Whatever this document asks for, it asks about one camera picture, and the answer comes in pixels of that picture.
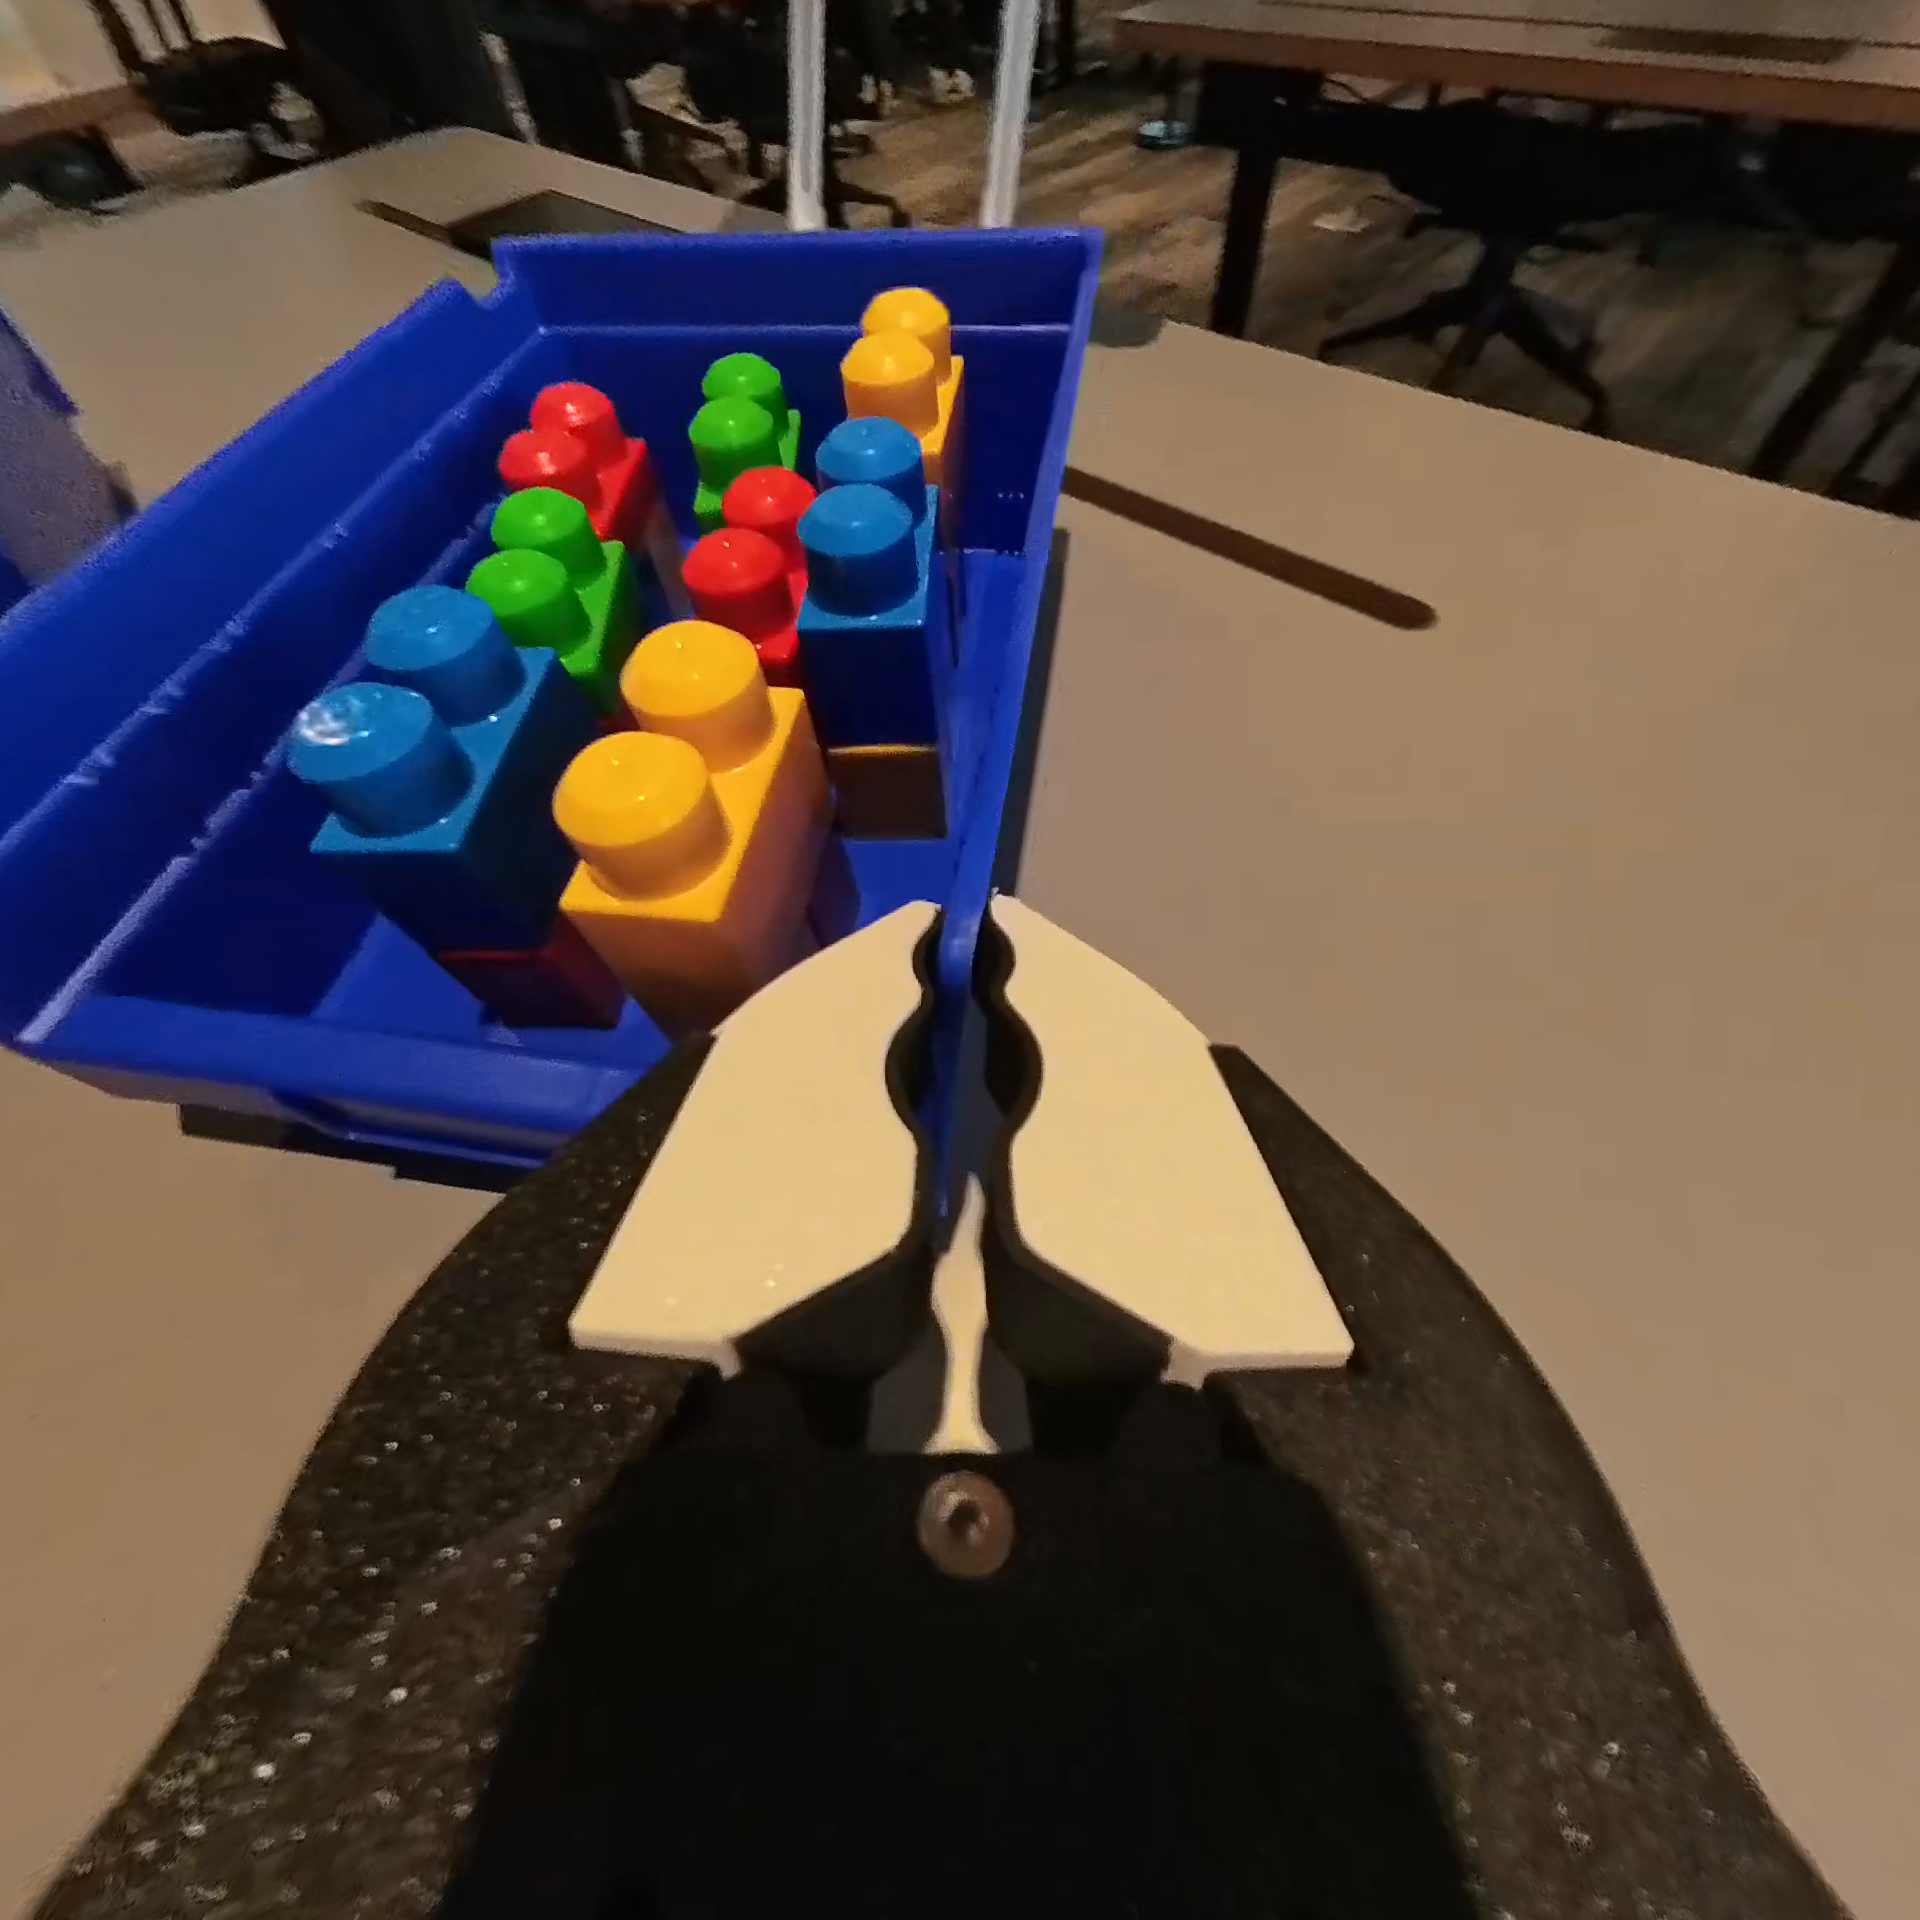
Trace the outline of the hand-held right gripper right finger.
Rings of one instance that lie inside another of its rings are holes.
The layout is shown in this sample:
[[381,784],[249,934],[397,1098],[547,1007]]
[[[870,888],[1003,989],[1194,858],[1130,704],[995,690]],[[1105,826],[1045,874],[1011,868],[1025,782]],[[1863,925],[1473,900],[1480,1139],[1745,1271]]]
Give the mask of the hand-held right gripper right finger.
[[988,1329],[1032,1387],[1336,1373],[1355,1335],[1202,1033],[997,894],[982,925]]

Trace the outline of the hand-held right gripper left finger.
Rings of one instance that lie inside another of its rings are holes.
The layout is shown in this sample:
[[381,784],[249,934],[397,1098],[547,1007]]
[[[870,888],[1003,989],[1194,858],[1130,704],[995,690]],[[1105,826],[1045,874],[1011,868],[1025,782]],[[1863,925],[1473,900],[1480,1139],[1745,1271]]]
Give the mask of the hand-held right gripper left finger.
[[885,1063],[924,1010],[937,920],[910,901],[717,1025],[569,1313],[579,1351],[770,1365],[796,1311],[907,1241],[920,1148]]

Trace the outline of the cluster of assorted mega blocks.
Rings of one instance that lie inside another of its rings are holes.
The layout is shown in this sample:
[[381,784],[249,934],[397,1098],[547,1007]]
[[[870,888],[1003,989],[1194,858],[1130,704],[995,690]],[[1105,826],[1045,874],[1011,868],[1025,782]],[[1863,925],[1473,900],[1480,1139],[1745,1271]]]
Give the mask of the cluster of assorted mega blocks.
[[777,366],[686,427],[696,539],[592,386],[502,440],[484,550],[371,613],[304,707],[312,854],[510,1028],[717,1025],[856,918],[855,841],[948,831],[960,757],[962,359],[933,292],[864,308],[801,464]]

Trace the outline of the brown office desk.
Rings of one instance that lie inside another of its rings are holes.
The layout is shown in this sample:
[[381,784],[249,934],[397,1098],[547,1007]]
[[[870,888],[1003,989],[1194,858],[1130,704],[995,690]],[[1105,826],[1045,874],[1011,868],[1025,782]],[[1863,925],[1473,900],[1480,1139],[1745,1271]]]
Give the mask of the brown office desk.
[[1212,333],[1243,338],[1279,161],[1227,131],[1264,74],[1439,83],[1615,109],[1917,128],[1913,3],[1164,3],[1115,22],[1128,53],[1192,60],[1206,143],[1235,153]]

